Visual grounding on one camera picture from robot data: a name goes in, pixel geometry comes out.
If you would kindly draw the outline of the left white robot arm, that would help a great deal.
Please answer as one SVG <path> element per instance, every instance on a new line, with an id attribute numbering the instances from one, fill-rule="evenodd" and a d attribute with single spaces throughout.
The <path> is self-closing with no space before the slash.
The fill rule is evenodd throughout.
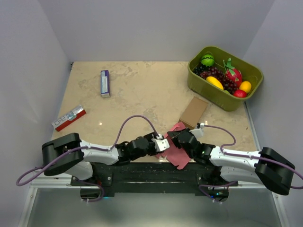
<path id="1" fill-rule="evenodd" d="M 70 133 L 42 145 L 43 172 L 46 176 L 69 174 L 86 185 L 94 185 L 98 174 L 93 171 L 93 163 L 121 166 L 146 155 L 155 156 L 168 148 L 168 140 L 153 133 L 112 147 L 89 143 L 81 140 L 79 134 Z"/>

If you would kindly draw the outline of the pink paper box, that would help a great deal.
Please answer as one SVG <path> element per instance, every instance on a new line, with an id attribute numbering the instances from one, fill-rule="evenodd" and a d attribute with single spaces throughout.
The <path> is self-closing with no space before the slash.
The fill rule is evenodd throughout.
<path id="1" fill-rule="evenodd" d="M 187 155 L 184 149 L 177 148 L 171 138 L 166 133 L 164 138 L 169 142 L 169 148 L 165 150 L 163 153 L 159 153 L 156 155 L 156 158 L 160 159 L 161 157 L 165 157 L 171 164 L 177 167 L 178 170 L 183 169 L 191 160 L 191 158 Z"/>

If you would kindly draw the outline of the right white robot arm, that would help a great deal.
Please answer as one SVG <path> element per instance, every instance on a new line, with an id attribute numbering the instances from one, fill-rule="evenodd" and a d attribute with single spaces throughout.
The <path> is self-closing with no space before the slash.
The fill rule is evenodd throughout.
<path id="1" fill-rule="evenodd" d="M 211 181 L 217 186 L 225 182 L 244 181 L 264 185 L 280 195 L 288 195 L 295 166 L 277 153 L 264 147 L 261 151 L 242 152 L 221 146 L 201 143 L 193 130 L 169 131 L 168 137 L 177 148 L 201 165 L 213 165 L 219 169 L 211 173 Z"/>

